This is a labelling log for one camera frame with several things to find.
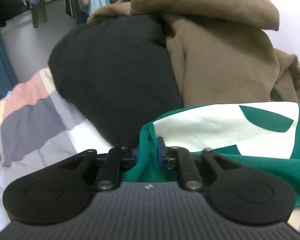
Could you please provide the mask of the green zip hoodie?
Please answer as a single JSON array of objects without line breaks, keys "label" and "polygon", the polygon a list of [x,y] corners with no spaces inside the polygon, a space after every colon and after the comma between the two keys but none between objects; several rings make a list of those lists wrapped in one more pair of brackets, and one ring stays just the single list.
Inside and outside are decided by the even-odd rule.
[{"label": "green zip hoodie", "polygon": [[191,153],[211,148],[227,158],[290,183],[300,207],[300,103],[255,102],[182,108],[140,130],[137,164],[125,181],[168,181],[158,164],[158,138]]}]

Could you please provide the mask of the patchwork bed sheet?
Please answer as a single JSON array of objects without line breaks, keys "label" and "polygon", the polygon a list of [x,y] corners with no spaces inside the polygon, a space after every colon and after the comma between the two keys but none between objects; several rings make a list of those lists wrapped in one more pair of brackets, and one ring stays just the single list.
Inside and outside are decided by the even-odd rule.
[{"label": "patchwork bed sheet", "polygon": [[0,100],[0,232],[10,219],[2,194],[16,179],[87,149],[112,145],[57,92],[49,68],[19,83]]}]

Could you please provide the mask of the black padded jacket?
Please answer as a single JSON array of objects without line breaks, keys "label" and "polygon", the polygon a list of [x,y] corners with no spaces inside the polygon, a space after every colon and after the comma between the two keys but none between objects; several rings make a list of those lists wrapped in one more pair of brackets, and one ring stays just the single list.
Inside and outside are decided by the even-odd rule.
[{"label": "black padded jacket", "polygon": [[58,93],[113,146],[135,147],[143,125],[183,106],[157,14],[72,29],[48,65]]}]

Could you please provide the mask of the brown hooded coat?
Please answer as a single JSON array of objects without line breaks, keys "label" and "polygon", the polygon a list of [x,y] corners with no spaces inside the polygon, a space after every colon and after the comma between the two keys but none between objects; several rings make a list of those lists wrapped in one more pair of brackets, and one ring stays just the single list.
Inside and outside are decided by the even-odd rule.
[{"label": "brown hooded coat", "polygon": [[273,47],[279,11],[270,0],[119,0],[88,24],[115,16],[159,14],[184,106],[300,103],[300,62]]}]

